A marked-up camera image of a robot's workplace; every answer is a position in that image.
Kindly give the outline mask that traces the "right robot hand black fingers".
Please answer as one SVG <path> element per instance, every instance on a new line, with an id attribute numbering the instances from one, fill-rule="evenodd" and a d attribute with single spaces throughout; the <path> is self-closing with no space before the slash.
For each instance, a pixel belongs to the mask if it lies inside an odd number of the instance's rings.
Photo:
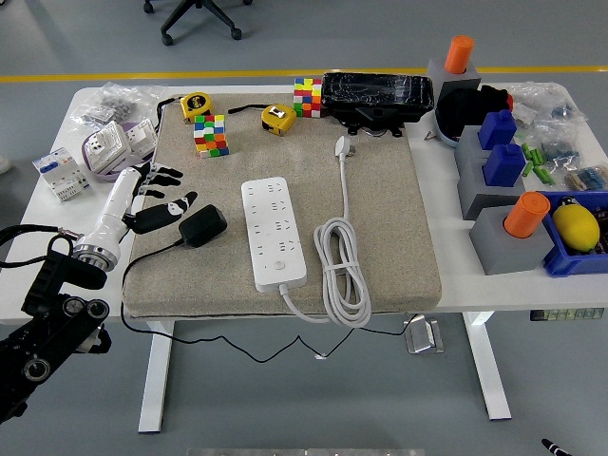
<path id="1" fill-rule="evenodd" d="M 554 456 L 573 456 L 570 452 L 549 439 L 542 438 L 541 443 Z"/>

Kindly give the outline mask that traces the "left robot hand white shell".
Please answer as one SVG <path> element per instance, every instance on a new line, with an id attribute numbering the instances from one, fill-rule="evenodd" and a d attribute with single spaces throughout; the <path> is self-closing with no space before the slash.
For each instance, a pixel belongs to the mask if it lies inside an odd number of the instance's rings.
<path id="1" fill-rule="evenodd" d="M 163 199 L 164 193 L 156 190 L 154 186 L 179 186 L 182 177 L 182 172 L 154 162 L 125 168 L 116 179 L 97 224 L 86 237 L 86 242 L 111 250 L 119 245 L 128 230 L 142 235 L 178 221 L 196 200 L 196 192 L 189 192 L 182 198 L 151 206 L 137 213 L 128 214 L 128 210 L 137 196 Z"/>

